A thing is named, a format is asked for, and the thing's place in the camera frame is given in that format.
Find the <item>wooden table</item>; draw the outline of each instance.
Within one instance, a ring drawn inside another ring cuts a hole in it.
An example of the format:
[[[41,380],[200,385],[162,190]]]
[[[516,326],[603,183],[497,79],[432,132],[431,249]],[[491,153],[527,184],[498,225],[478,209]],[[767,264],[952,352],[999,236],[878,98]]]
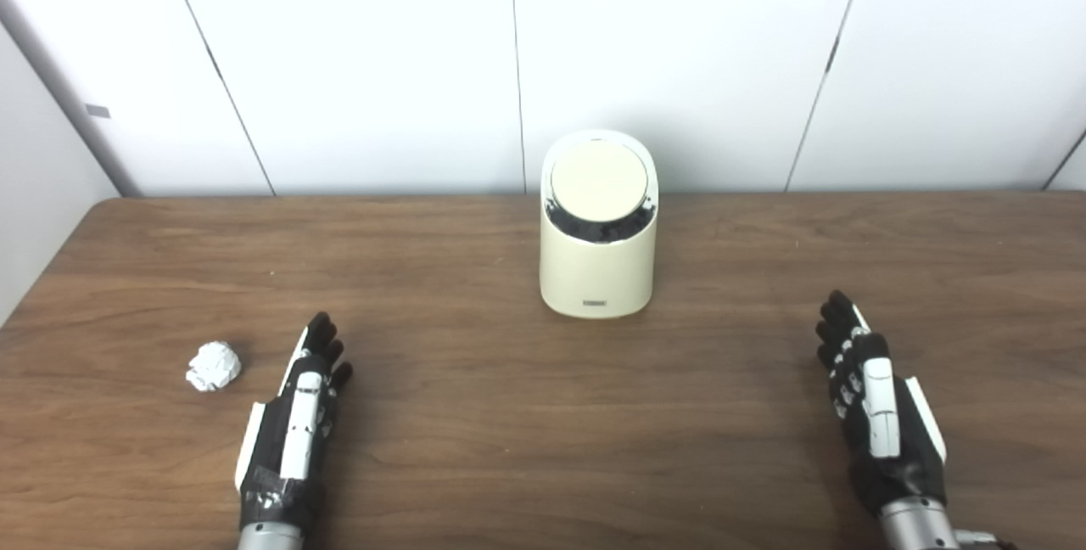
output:
[[[1086,547],[1086,195],[669,196],[609,322],[540,299],[536,204],[98,205],[0,330],[0,547],[233,548],[250,403],[327,310],[356,376],[315,547],[877,549],[815,360],[835,287],[923,380],[955,524]],[[198,393],[214,339],[247,367]]]

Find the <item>white wall panel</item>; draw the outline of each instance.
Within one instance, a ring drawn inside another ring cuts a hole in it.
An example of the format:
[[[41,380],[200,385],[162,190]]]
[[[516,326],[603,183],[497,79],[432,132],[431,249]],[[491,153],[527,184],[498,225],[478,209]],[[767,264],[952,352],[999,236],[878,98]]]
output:
[[[1068,158],[1066,164],[1063,164],[1048,188],[1086,190],[1086,146],[1078,145],[1078,149]]]
[[[278,193],[523,187],[513,0],[189,0]]]
[[[10,1],[29,29],[13,35],[56,67],[47,83],[127,193],[269,192],[184,0]]]
[[[0,25],[0,325],[78,225],[117,191]]]
[[[620,129],[666,190],[784,188],[848,0],[516,0],[528,185]]]
[[[1086,128],[1086,0],[854,0],[791,189],[1036,188]]]

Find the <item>crumpled paper ball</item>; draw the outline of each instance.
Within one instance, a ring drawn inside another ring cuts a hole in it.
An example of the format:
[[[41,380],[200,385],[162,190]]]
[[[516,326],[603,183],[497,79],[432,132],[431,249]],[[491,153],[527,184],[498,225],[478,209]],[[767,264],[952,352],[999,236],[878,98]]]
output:
[[[217,391],[241,373],[241,360],[226,342],[207,342],[189,362],[185,379],[198,391]]]

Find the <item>small label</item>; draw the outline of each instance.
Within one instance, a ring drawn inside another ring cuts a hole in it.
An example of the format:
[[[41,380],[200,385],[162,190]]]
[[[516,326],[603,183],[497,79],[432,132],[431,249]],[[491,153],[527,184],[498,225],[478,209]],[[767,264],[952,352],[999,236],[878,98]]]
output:
[[[110,110],[105,107],[99,107],[98,104],[86,104],[87,114],[92,117],[105,117],[109,120]]]

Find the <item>silver metal wrist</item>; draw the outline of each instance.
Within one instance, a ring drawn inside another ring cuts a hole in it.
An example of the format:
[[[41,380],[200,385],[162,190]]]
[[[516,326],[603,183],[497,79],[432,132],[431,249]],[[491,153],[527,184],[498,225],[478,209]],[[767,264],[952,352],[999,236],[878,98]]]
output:
[[[253,523],[241,529],[238,550],[302,550],[302,529],[286,523]]]
[[[886,541],[893,550],[960,548],[942,503],[926,497],[908,497],[885,504],[879,512]]]

